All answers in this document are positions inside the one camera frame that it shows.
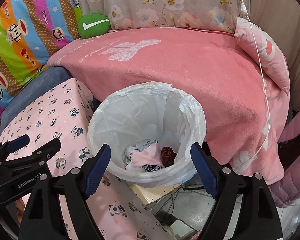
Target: green pillow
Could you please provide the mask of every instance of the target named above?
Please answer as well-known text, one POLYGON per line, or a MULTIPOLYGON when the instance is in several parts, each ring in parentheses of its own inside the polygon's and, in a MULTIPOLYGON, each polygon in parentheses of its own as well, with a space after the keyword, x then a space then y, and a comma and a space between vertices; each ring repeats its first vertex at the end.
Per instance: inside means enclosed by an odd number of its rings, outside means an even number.
POLYGON ((82 39, 103 35, 108 32, 109 28, 109 19, 98 13, 83 16, 77 25, 77 29, 82 39))

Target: yellow flower center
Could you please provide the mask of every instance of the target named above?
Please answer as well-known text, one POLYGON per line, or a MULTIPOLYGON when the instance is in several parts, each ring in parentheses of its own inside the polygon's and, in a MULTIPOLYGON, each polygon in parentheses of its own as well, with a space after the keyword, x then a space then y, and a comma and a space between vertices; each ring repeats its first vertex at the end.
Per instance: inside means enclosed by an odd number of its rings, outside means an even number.
POLYGON ((174 4, 174 0, 168 0, 168 4, 170 5, 174 4))

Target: beige curtain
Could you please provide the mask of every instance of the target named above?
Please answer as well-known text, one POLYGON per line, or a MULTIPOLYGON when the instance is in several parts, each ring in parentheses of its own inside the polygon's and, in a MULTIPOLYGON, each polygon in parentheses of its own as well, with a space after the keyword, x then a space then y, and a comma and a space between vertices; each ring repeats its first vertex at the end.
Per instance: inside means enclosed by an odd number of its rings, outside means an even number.
POLYGON ((300 6, 296 0, 250 0, 250 19, 267 32, 286 56, 291 103, 300 110, 300 6))

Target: pink pillow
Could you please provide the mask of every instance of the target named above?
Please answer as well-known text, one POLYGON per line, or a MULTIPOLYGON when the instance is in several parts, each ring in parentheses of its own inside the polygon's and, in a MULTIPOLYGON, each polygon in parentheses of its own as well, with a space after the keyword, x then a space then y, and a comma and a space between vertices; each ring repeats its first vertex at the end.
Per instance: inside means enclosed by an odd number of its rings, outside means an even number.
MULTIPOLYGON (((277 44, 257 25, 252 24, 263 71, 287 95, 290 89, 288 66, 277 44)), ((256 45, 249 21, 237 18, 235 39, 238 45, 259 65, 256 45)))

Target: plastic bag liner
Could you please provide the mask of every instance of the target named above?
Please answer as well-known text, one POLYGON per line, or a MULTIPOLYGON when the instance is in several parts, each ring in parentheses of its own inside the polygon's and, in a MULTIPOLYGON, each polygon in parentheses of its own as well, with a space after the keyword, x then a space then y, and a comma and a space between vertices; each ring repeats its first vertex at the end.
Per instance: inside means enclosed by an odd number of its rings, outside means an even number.
POLYGON ((203 109, 193 96, 170 84, 148 82, 109 95, 94 112, 87 136, 93 153, 104 143, 111 147, 107 171, 151 188, 191 179, 196 169, 190 148, 195 142, 202 145, 206 131, 203 109), (177 153, 174 165, 145 173, 125 170, 125 148, 150 138, 158 140, 160 147, 171 147, 177 153))

